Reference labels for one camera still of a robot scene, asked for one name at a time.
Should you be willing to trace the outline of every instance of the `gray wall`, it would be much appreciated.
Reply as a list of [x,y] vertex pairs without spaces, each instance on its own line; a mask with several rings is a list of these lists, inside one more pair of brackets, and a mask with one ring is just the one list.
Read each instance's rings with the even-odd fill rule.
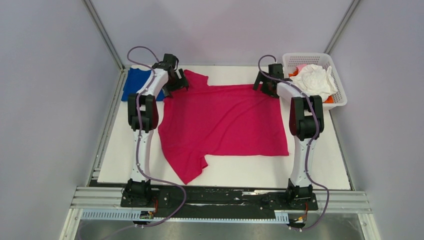
[[[92,0],[120,58],[137,45],[182,64],[255,66],[325,50],[351,0]],[[144,63],[143,50],[131,55]]]
[[117,76],[80,0],[1,1],[1,240],[59,237]]
[[424,238],[423,10],[364,0],[332,53],[348,98],[337,133],[384,240]]

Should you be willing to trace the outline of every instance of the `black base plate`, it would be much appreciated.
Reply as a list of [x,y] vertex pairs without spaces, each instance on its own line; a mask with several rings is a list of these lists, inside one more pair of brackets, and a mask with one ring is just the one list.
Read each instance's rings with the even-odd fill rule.
[[[169,185],[151,187],[152,201],[147,205],[140,205],[134,199],[129,201],[122,198],[121,207],[153,208],[157,200],[155,217],[167,217],[183,201],[183,193],[178,187]],[[187,193],[186,204],[174,215],[175,218],[274,219],[274,210],[306,209],[304,203],[288,204],[284,192],[243,195],[243,192],[253,192],[256,188],[184,186],[184,189]],[[318,210],[315,194],[307,204],[308,210]]]

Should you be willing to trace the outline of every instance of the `white laundry basket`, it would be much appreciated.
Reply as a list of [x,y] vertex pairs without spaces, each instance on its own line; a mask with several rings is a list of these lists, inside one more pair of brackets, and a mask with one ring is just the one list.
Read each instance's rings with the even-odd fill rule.
[[340,81],[339,74],[337,74],[336,67],[330,55],[325,53],[314,53],[314,52],[293,52],[286,53],[282,56],[282,65],[284,66],[284,77],[288,78],[289,73],[293,73],[296,70],[296,66],[301,64],[315,64],[322,66],[325,70],[331,66],[331,76],[334,78],[337,92],[334,93],[332,99],[334,103],[323,103],[322,107],[324,110],[330,110],[337,106],[344,106],[348,102],[346,98],[345,90],[343,89],[342,82]]

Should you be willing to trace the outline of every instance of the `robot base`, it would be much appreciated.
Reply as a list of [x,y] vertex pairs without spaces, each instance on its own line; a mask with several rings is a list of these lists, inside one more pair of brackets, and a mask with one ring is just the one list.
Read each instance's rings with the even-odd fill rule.
[[294,186],[288,180],[285,192],[269,192],[267,194],[269,208],[272,210],[318,210],[317,197],[312,192],[312,185],[299,187]]

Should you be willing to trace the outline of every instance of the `magenta shirt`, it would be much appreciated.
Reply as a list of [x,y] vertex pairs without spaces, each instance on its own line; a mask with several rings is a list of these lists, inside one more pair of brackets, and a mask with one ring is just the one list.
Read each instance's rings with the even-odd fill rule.
[[189,89],[164,99],[158,128],[163,154],[184,184],[208,166],[206,154],[289,155],[279,98],[252,84],[209,86],[207,76],[184,73]]

